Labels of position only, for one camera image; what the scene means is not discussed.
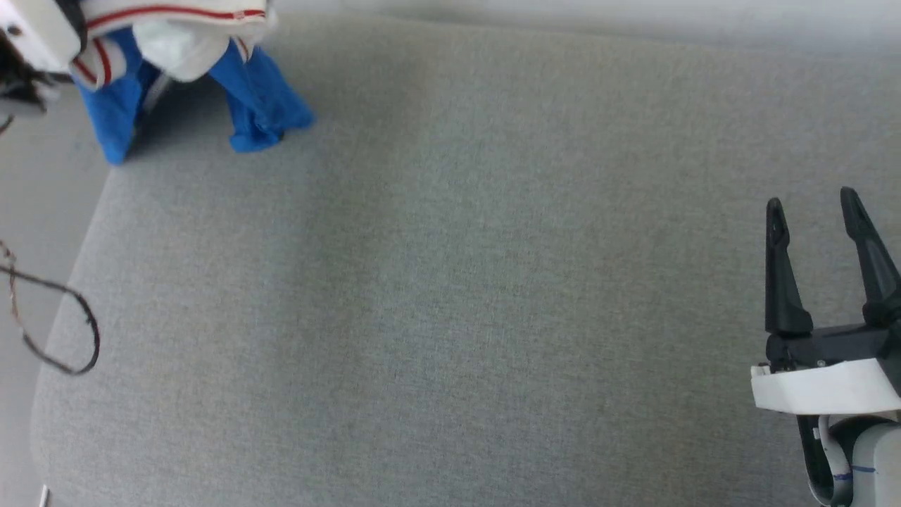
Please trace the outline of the grey fabric sofa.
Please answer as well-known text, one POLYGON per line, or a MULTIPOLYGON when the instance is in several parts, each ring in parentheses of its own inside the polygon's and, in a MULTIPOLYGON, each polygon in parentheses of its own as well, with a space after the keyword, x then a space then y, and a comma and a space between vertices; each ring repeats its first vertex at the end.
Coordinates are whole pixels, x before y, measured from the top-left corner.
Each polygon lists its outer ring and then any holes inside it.
POLYGON ((814 507, 759 410, 777 196, 814 324, 860 321, 855 187, 901 266, 901 56, 283 16, 312 107, 256 154, 225 93, 155 109, 44 371, 64 507, 814 507))

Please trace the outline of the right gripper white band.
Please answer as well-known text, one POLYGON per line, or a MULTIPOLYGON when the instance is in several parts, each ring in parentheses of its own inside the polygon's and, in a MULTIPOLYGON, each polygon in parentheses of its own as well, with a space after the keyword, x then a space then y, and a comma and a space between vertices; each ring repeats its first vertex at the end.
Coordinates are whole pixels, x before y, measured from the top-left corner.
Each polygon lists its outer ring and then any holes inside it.
POLYGON ((840 190, 844 227, 858 253, 866 324, 816 328, 802 307, 788 254, 780 199, 766 208, 766 361, 752 367, 756 407, 793 415, 856 415, 901 410, 898 272, 852 187, 840 190))

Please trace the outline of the blue white basketball jersey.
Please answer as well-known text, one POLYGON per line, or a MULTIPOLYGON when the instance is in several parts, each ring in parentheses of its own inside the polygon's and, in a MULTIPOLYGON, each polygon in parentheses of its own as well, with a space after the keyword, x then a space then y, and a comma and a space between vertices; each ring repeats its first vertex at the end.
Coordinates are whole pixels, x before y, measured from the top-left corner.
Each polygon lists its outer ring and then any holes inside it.
POLYGON ((173 82, 209 77, 223 90, 237 153, 277 144, 313 112, 261 49, 270 0, 78 0, 87 44, 70 74, 104 158, 120 165, 149 109, 173 82))

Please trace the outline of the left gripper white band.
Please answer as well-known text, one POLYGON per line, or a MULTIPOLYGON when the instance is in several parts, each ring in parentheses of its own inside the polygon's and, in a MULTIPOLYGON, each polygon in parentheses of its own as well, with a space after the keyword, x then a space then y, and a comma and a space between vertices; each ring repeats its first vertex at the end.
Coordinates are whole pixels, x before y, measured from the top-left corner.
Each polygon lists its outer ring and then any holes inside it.
POLYGON ((0 35, 35 70, 68 72, 87 44, 81 0, 0 0, 0 35))

